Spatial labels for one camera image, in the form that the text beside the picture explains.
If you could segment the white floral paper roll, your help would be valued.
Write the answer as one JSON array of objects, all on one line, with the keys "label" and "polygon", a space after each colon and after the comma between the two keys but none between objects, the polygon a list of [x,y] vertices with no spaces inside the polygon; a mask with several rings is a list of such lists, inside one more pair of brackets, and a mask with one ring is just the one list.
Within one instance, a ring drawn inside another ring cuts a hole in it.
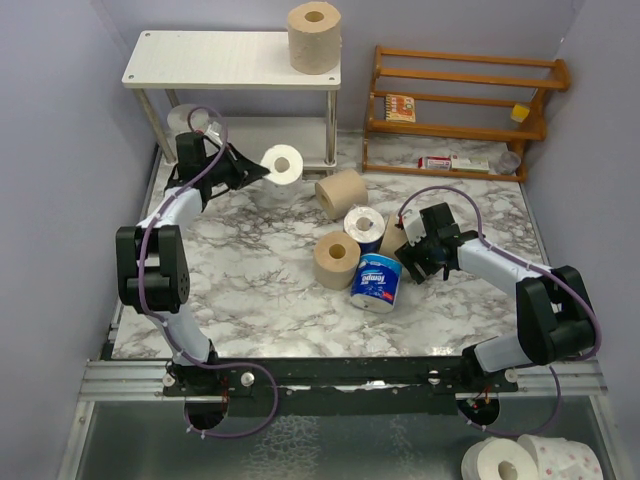
[{"label": "white floral paper roll", "polygon": [[167,124],[173,135],[189,131],[205,132],[210,125],[210,117],[206,110],[194,104],[181,104],[171,109]]},{"label": "white floral paper roll", "polygon": [[278,144],[263,155],[260,165],[268,170],[261,181],[258,203],[267,207],[291,206],[302,187],[303,157],[291,145]]}]

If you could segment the brown paper roll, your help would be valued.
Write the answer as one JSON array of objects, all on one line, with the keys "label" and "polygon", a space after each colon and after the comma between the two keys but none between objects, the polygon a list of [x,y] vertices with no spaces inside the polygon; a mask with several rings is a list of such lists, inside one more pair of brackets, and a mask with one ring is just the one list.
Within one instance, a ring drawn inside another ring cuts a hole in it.
[{"label": "brown paper roll", "polygon": [[368,204],[365,180],[354,169],[346,169],[318,181],[315,194],[331,220],[343,218],[353,206]]},{"label": "brown paper roll", "polygon": [[338,65],[341,19],[338,9],[326,1],[310,1],[289,11],[289,60],[295,70],[321,75]]},{"label": "brown paper roll", "polygon": [[314,247],[313,273],[324,287],[343,290],[353,281],[361,248],[349,235],[333,231],[324,235]]},{"label": "brown paper roll", "polygon": [[399,222],[400,220],[396,213],[392,213],[389,216],[378,250],[380,255],[396,261],[398,261],[396,251],[408,241],[405,231],[399,227]]}]

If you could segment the blue Tempo roll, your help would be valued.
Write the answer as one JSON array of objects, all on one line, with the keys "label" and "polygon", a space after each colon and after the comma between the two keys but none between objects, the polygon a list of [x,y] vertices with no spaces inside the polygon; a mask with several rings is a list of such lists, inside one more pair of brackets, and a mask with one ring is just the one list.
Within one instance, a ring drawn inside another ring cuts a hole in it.
[{"label": "blue Tempo roll", "polygon": [[385,314],[394,309],[402,265],[376,253],[361,256],[352,282],[351,303],[362,310]]}]

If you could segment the blue Vinda roll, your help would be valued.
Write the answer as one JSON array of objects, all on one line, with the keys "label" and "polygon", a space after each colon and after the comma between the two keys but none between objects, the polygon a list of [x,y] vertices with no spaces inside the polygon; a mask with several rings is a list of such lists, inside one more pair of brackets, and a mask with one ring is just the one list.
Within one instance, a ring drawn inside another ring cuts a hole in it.
[{"label": "blue Vinda roll", "polygon": [[377,253],[385,232],[385,220],[369,206],[354,206],[343,219],[343,230],[359,244],[362,254]]}]

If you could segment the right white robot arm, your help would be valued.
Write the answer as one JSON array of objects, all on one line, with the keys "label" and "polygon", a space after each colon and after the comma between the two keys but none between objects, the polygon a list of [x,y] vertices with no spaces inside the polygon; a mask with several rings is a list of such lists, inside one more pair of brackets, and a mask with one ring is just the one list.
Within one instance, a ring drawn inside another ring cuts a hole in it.
[{"label": "right white robot arm", "polygon": [[513,297],[514,330],[463,350],[461,383],[481,391],[496,372],[547,365],[576,357],[598,345],[598,332],[579,272],[530,263],[486,240],[475,230],[461,231],[450,207],[440,203],[399,217],[407,242],[395,256],[418,284],[453,270],[474,275]]}]

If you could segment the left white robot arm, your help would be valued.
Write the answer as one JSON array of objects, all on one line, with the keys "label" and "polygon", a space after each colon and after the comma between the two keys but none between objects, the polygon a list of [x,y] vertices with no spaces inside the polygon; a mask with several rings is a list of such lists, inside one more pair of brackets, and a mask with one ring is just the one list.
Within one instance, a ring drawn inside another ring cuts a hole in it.
[{"label": "left white robot arm", "polygon": [[202,132],[176,137],[177,164],[159,206],[115,236],[118,294],[122,304],[152,320],[172,350],[173,361],[190,365],[186,382],[206,395],[220,385],[212,342],[187,305],[189,267],[182,234],[208,203],[269,174],[225,140]]}]

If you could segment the white two-tier shelf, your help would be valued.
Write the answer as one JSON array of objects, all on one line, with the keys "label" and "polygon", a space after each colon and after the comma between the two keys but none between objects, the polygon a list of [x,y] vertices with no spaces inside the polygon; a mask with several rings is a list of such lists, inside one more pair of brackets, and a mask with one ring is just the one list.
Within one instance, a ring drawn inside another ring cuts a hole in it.
[{"label": "white two-tier shelf", "polygon": [[321,75],[295,70],[284,32],[146,30],[137,40],[122,84],[141,104],[169,163],[175,162],[175,153],[147,96],[150,90],[164,91],[173,107],[179,104],[180,90],[323,92],[323,117],[230,117],[229,134],[232,144],[252,160],[275,144],[288,144],[302,154],[307,172],[337,166],[341,68]]}]

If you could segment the white green small box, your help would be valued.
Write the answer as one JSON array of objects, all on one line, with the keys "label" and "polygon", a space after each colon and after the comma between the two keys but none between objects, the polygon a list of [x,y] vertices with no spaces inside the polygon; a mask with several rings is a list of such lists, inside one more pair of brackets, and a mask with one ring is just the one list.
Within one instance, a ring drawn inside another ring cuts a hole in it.
[{"label": "white green small box", "polygon": [[489,173],[489,161],[485,157],[461,157],[459,155],[451,155],[451,170],[459,172],[471,173]]}]

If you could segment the red white small box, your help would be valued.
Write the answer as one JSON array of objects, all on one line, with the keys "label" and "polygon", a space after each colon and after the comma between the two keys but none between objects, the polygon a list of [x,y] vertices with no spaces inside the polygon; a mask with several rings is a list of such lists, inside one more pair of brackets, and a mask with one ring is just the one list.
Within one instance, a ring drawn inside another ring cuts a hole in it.
[{"label": "red white small box", "polygon": [[449,171],[451,166],[450,157],[423,156],[418,159],[418,167],[425,170]]}]

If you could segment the brown paper roll front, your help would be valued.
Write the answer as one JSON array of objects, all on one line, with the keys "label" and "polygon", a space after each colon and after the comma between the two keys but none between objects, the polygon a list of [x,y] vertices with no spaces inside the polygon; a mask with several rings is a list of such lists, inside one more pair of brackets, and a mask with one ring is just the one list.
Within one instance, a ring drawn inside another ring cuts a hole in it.
[{"label": "brown paper roll front", "polygon": [[324,287],[343,290],[353,281],[361,248],[349,235],[333,231],[324,235],[314,247],[313,273]]}]

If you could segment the clear plastic cup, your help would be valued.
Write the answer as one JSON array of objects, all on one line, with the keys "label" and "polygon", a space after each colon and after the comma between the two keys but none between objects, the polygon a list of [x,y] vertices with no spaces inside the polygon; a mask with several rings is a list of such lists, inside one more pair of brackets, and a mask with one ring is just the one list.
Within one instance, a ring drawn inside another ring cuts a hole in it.
[{"label": "clear plastic cup", "polygon": [[521,157],[513,151],[505,151],[501,154],[496,171],[502,175],[515,174],[521,166]]}]

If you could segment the wooden slatted rack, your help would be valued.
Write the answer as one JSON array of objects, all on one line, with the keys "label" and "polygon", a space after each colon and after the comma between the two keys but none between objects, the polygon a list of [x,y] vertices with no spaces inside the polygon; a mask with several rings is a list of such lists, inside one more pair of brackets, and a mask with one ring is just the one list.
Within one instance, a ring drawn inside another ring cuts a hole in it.
[{"label": "wooden slatted rack", "polygon": [[[548,71],[547,77],[509,77],[500,75],[481,75],[475,73],[429,71],[421,69],[396,68],[386,66],[385,58],[407,58],[429,61],[459,62],[465,64],[499,65],[506,67],[537,68]],[[375,103],[387,96],[398,96],[397,91],[381,90],[378,81],[383,78],[400,80],[418,80],[448,84],[468,84],[490,87],[510,87],[528,89],[533,96],[528,102],[506,99],[489,99],[460,95],[438,95],[430,93],[404,92],[404,97],[411,97],[419,102],[450,104],[483,108],[501,108],[513,110],[517,106],[526,107],[528,113],[524,120],[514,129],[498,129],[489,127],[453,126],[447,124],[403,122],[378,119],[375,114]],[[513,174],[490,174],[483,172],[465,172],[457,170],[434,170],[418,167],[400,167],[378,165],[369,161],[368,146],[372,133],[390,135],[413,135],[420,137],[446,138],[456,140],[473,140],[503,143],[508,150],[524,156],[533,142],[542,142],[547,137],[545,109],[549,96],[554,92],[566,92],[572,83],[571,74],[566,62],[562,59],[538,60],[529,58],[513,58],[504,56],[483,56],[444,52],[429,52],[385,47],[375,47],[373,72],[369,86],[369,98],[366,107],[363,144],[362,170],[364,172],[425,175],[450,178],[469,178],[478,180],[497,180],[523,183],[527,179],[527,167],[518,166]]]}]

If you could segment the orange snack packet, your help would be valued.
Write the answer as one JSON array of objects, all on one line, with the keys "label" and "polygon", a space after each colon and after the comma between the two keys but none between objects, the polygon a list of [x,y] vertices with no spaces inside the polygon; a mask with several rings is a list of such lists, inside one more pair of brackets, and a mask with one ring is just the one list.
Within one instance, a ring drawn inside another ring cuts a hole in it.
[{"label": "orange snack packet", "polygon": [[385,119],[388,122],[415,123],[415,99],[405,95],[387,94],[385,96]]}]

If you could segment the yellow sponge block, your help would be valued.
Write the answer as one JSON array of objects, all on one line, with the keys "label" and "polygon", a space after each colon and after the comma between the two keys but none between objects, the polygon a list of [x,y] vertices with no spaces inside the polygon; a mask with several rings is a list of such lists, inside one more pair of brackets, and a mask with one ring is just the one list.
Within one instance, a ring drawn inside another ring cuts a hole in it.
[{"label": "yellow sponge block", "polygon": [[510,118],[512,121],[522,124],[531,112],[528,105],[516,103],[511,110]]}]

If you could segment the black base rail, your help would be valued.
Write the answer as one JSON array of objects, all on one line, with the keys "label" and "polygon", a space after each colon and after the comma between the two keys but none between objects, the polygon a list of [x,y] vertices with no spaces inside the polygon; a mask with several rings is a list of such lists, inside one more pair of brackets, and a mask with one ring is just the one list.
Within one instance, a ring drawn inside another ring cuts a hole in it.
[{"label": "black base rail", "polygon": [[472,372],[459,356],[221,358],[212,370],[169,365],[163,393],[235,417],[453,415],[457,396],[512,393],[516,379]]}]

